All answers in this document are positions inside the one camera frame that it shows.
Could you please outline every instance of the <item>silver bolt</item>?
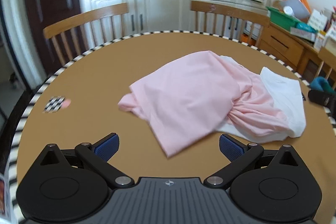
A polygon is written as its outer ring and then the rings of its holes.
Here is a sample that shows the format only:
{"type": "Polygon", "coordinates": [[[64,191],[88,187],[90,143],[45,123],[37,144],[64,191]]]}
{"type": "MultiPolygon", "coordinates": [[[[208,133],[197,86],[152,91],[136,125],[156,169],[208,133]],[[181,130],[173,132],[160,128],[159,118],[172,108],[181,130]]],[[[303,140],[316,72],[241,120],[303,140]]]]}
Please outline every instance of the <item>silver bolt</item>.
{"type": "Polygon", "coordinates": [[[212,185],[218,185],[223,183],[223,179],[221,177],[213,176],[213,177],[208,177],[207,182],[209,182],[212,185]]]}
{"type": "Polygon", "coordinates": [[[131,183],[131,181],[132,181],[131,178],[126,176],[117,177],[115,179],[115,182],[118,183],[119,185],[127,185],[131,183]]]}

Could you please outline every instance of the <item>green plastic bin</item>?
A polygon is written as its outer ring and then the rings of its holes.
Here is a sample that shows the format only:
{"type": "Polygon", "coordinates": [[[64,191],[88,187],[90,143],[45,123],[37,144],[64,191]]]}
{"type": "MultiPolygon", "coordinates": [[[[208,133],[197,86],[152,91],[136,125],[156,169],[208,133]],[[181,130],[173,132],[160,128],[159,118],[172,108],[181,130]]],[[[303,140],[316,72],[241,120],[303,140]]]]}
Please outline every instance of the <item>green plastic bin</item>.
{"type": "Polygon", "coordinates": [[[291,31],[291,27],[295,27],[297,23],[301,21],[295,17],[288,16],[284,13],[281,13],[278,9],[273,7],[266,7],[271,12],[271,22],[280,27],[284,28],[287,31],[291,31]]]}

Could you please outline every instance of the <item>chair backrest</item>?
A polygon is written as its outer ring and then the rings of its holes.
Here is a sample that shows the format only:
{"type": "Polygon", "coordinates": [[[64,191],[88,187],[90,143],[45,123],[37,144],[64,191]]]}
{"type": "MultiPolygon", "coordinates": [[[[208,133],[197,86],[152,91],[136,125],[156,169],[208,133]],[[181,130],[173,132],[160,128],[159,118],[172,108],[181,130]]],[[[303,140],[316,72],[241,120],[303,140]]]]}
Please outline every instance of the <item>chair backrest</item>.
{"type": "MultiPolygon", "coordinates": [[[[319,65],[319,68],[317,69],[317,72],[314,78],[319,76],[324,63],[326,63],[330,67],[327,72],[327,75],[325,76],[325,78],[328,80],[332,70],[336,70],[336,57],[330,51],[328,51],[325,47],[321,47],[319,54],[318,54],[318,58],[321,59],[321,63],[319,65]]],[[[333,85],[333,90],[335,88],[336,88],[336,81],[333,85]]]]}
{"type": "MultiPolygon", "coordinates": [[[[227,17],[232,17],[232,18],[237,18],[237,19],[242,19],[243,22],[241,24],[240,30],[238,32],[238,40],[240,40],[241,35],[243,34],[246,21],[251,21],[252,26],[251,26],[251,31],[248,37],[248,43],[251,40],[252,33],[255,27],[255,24],[261,25],[261,29],[259,32],[259,36],[256,42],[256,46],[258,46],[261,33],[263,31],[264,27],[269,26],[269,17],[265,15],[261,15],[258,13],[226,6],[226,5],[221,5],[221,4],[214,4],[214,3],[208,3],[208,2],[203,2],[203,1],[196,1],[192,0],[191,1],[191,10],[196,12],[195,16],[195,26],[196,30],[198,30],[198,12],[204,12],[204,22],[203,22],[203,32],[206,32],[207,29],[207,13],[212,13],[215,14],[214,17],[214,22],[213,22],[213,33],[215,33],[215,28],[216,28],[216,23],[217,23],[217,15],[223,15],[224,20],[223,20],[223,25],[222,25],[222,35],[224,34],[224,29],[226,26],[226,19],[227,17]]],[[[231,20],[231,33],[230,33],[230,38],[233,38],[234,35],[234,24],[235,21],[231,20]]]]}
{"type": "Polygon", "coordinates": [[[79,40],[78,40],[78,37],[76,35],[76,31],[75,31],[76,27],[80,27],[80,31],[81,31],[81,35],[82,35],[82,38],[83,38],[84,46],[85,46],[86,50],[88,50],[89,47],[88,47],[88,42],[87,42],[87,39],[86,39],[85,30],[84,30],[84,24],[85,23],[90,23],[89,24],[90,25],[90,31],[92,33],[94,43],[97,46],[97,38],[95,37],[95,33],[93,31],[92,22],[95,21],[95,20],[99,20],[102,37],[104,39],[104,42],[107,42],[106,41],[106,35],[105,35],[105,32],[104,32],[104,28],[103,28],[103,24],[102,24],[101,20],[103,18],[107,18],[107,17],[111,18],[112,38],[115,39],[115,28],[114,28],[114,25],[113,25],[113,16],[120,15],[121,28],[122,28],[121,33],[122,33],[122,36],[124,36],[124,23],[123,23],[122,15],[126,14],[126,13],[128,13],[127,3],[121,3],[121,4],[116,4],[116,5],[112,5],[112,6],[108,6],[108,7],[99,8],[99,9],[96,9],[96,10],[88,11],[86,13],[75,15],[73,17],[69,17],[69,18],[64,19],[62,21],[56,22],[56,23],[44,28],[43,29],[43,34],[44,34],[44,37],[46,39],[51,38],[51,40],[53,42],[53,45],[55,47],[57,56],[59,58],[59,61],[61,62],[62,66],[64,66],[66,64],[66,61],[65,61],[64,55],[62,53],[62,49],[61,49],[61,47],[58,43],[58,40],[56,39],[56,35],[60,34],[65,52],[66,52],[66,54],[68,56],[68,59],[70,61],[74,58],[74,56],[73,56],[72,51],[70,49],[65,31],[70,30],[71,38],[72,38],[72,41],[73,41],[75,51],[76,51],[77,55],[80,55],[82,53],[82,51],[80,50],[80,45],[79,45],[79,42],[78,42],[79,40]]]}

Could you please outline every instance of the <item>white cloth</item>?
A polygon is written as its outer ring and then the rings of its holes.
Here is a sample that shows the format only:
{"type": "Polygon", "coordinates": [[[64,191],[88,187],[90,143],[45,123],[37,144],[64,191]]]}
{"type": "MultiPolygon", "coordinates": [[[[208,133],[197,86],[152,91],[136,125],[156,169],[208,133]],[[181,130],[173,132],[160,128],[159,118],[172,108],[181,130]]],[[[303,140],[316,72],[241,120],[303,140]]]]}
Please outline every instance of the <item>white cloth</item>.
{"type": "MultiPolygon", "coordinates": [[[[237,63],[228,56],[221,56],[221,58],[237,63]]],[[[261,70],[260,77],[274,100],[274,107],[282,110],[287,116],[288,126],[291,130],[255,137],[244,131],[243,128],[239,128],[228,118],[224,119],[217,130],[255,143],[283,141],[288,136],[291,138],[300,137],[306,127],[306,118],[299,81],[278,75],[266,67],[261,70]]]]}

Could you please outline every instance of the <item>pink fabric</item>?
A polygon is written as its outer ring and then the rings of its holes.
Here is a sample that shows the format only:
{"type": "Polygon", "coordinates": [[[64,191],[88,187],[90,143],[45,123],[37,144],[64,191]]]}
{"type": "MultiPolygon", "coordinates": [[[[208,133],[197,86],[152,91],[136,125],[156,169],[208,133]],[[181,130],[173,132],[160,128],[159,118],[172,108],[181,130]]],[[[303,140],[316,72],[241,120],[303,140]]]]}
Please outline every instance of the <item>pink fabric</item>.
{"type": "Polygon", "coordinates": [[[260,76],[211,51],[174,60],[130,90],[119,108],[146,120],[168,157],[211,133],[226,116],[254,135],[290,130],[260,76]]]}

